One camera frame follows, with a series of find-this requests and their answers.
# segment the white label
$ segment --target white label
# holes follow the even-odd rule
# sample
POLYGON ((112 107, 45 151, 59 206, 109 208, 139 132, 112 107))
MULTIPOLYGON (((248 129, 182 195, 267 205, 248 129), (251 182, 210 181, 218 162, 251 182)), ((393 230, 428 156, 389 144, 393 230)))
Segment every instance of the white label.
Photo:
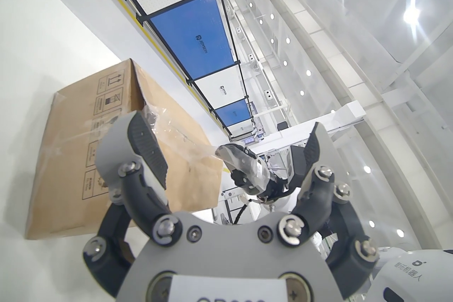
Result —
POLYGON ((286 300, 284 280, 174 275, 168 302, 281 302, 286 300))

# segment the metal screw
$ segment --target metal screw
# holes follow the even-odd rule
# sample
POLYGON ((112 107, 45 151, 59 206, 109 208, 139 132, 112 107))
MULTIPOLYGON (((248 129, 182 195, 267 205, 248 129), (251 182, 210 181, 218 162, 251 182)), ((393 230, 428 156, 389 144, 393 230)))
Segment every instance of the metal screw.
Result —
POLYGON ((326 166, 321 166, 318 170, 318 173, 322 176, 322 177, 326 177, 326 178, 329 178, 330 176, 332 176, 333 172, 332 170, 329 168, 329 167, 326 167, 326 166))
POLYGON ((181 235, 179 231, 179 235, 175 237, 175 229, 178 221, 178 218, 173 215, 164 215, 157 219, 153 227, 153 240, 163 246, 175 243, 181 235))
POLYGON ((379 257, 379 250, 372 239, 355 242, 357 254, 367 262, 374 262, 379 257))
POLYGON ((192 226, 187 231, 187 240, 193 244, 198 242, 201 239, 201 228, 198 226, 192 226))
POLYGON ((160 237, 170 236, 174 232, 174 224, 170 219, 165 219, 159 224, 157 234, 160 237))
POLYGON ((310 286, 301 276, 295 273, 284 273, 279 278, 286 280, 286 292, 288 293, 288 301, 291 302, 312 301, 310 286))
POLYGON ((103 239, 100 236, 96 236, 86 243, 84 247, 84 253, 89 257, 92 257, 91 261, 95 262, 99 260, 102 257, 102 255, 104 255, 106 248, 107 243, 105 242, 105 239, 103 239))
POLYGON ((345 195, 349 195, 351 193, 351 189, 348 184, 338 184, 337 193, 338 195, 341 195, 341 197, 344 197, 345 195))
POLYGON ((285 233, 290 237, 299 237, 302 233, 302 227, 294 219, 290 219, 286 222, 285 233))
POLYGON ((267 226, 262 226, 258 229, 258 238, 264 244, 268 244, 274 238, 272 229, 267 226))
POLYGON ((123 163, 120 168, 118 168, 118 174, 121 177, 126 176, 128 173, 134 172, 140 168, 140 163, 136 163, 134 161, 123 163))
POLYGON ((157 275, 148 286, 146 302, 168 302, 173 275, 172 272, 157 275))
POLYGON ((279 221, 279 239, 282 240, 284 244, 291 246, 300 245, 299 236, 301 235, 302 228, 304 228, 304 226, 304 221, 299 218, 299 216, 291 213, 289 215, 285 215, 279 221))
POLYGON ((372 240, 365 240, 361 243, 362 253, 366 256, 374 257, 377 253, 377 248, 372 243, 372 240))

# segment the black frame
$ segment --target black frame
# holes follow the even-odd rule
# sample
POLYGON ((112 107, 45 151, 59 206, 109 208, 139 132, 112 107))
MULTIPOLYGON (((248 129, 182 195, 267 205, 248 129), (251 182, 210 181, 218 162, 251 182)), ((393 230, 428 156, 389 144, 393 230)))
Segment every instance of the black frame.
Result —
POLYGON ((183 4, 186 4, 188 2, 191 2, 191 1, 194 1, 194 0, 181 0, 181 1, 178 1, 172 5, 169 5, 163 9, 160 9, 158 10, 157 12, 154 12, 152 14, 146 14, 146 12, 144 11, 143 7, 139 4, 139 2, 137 0, 131 0, 132 4, 134 5, 134 7, 137 9, 137 13, 136 13, 136 18, 138 20, 138 22, 143 26, 143 23, 146 22, 148 23, 149 27, 154 31, 154 33, 157 35, 157 37, 160 39, 161 43, 165 46, 165 48, 168 50, 168 52, 170 53, 170 55, 172 56, 172 58, 175 60, 175 62, 177 63, 177 65, 179 66, 179 68, 181 69, 181 71, 183 71, 184 75, 186 76, 186 84, 188 86, 192 86, 194 87, 194 89, 197 90, 198 94, 202 97, 202 99, 205 101, 206 105, 208 106, 209 108, 209 112, 211 114, 214 114, 215 118, 221 123, 223 129, 225 129, 227 132, 228 132, 228 135, 229 137, 231 138, 231 136, 233 135, 231 133, 231 131, 228 129, 228 127, 225 125, 225 123, 222 121, 222 119, 220 119, 220 116, 218 116, 217 112, 216 112, 216 109, 212 107, 212 105, 209 103, 209 101, 207 100, 207 98, 205 97, 205 95, 201 92, 201 90, 199 89, 199 87, 197 86, 196 84, 196 80, 198 79, 202 79, 203 77, 207 77, 211 74, 215 74, 217 72, 220 72, 220 71, 223 71, 224 69, 228 69, 228 68, 231 68, 232 66, 235 66, 235 65, 238 65, 239 67, 239 73, 241 75, 241 80, 242 80, 242 83, 243 83, 243 87, 244 87, 244 92, 245 92, 245 96, 244 96, 244 99, 246 99, 247 101, 247 106, 248 106, 248 109, 249 109, 249 113, 250 113, 250 118, 249 119, 252 119, 252 123, 254 126, 255 125, 255 122, 254 122, 254 118, 253 118, 253 113, 251 111, 251 105, 250 105, 250 101, 249 101, 249 96, 247 94, 247 89, 246 89, 246 85, 245 85, 245 82, 244 82, 244 76, 242 74, 242 69, 241 69, 241 65, 240 65, 240 61, 238 59, 238 55, 237 55, 237 50, 236 50, 236 44, 234 43, 234 39, 233 39, 233 33, 231 31, 231 26, 230 26, 230 22, 228 21, 228 15, 227 15, 227 10, 226 10, 226 7, 225 7, 225 2, 224 0, 220 0, 221 3, 222 3, 222 9, 223 9, 223 12, 225 14, 225 20, 226 20, 226 24, 228 26, 228 32, 230 34, 230 38, 231 38, 231 43, 233 44, 233 51, 234 51, 234 56, 236 58, 236 61, 227 66, 227 67, 224 67, 222 69, 219 69, 217 71, 214 71, 214 72, 211 72, 210 74, 206 74, 204 76, 201 76, 201 77, 198 77, 198 78, 192 78, 189 73, 187 72, 187 70, 184 68, 184 66, 181 64, 181 61, 178 59, 178 57, 176 57, 175 53, 173 52, 173 50, 170 48, 170 46, 168 45, 167 41, 165 41, 165 39, 163 38, 163 36, 160 34, 160 32, 157 30, 157 28, 155 27, 155 25, 152 23, 151 21, 151 18, 152 17, 155 17, 157 15, 160 15, 166 11, 169 11, 171 9, 174 9, 178 6, 181 6, 183 4))

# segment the robot logo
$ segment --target robot logo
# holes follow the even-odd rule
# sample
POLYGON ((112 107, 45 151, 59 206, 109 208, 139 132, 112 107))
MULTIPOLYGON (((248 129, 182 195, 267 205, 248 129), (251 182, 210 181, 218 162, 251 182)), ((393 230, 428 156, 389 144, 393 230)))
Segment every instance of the robot logo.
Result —
POLYGON ((422 262, 421 260, 416 260, 415 262, 412 262, 413 266, 421 266, 422 264, 425 264, 426 262, 422 262))

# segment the black cable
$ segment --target black cable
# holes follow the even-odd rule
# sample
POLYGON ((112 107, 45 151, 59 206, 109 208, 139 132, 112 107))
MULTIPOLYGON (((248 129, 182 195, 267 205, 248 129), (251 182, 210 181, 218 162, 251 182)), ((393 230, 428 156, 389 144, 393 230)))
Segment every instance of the black cable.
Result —
POLYGON ((248 206, 248 205, 243 205, 243 206, 241 207, 241 209, 239 210, 239 212, 238 212, 238 214, 237 214, 237 216, 236 216, 236 218, 235 218, 233 224, 237 224, 237 223, 238 223, 238 221, 239 221, 239 219, 240 219, 242 213, 246 210, 247 206, 248 206))

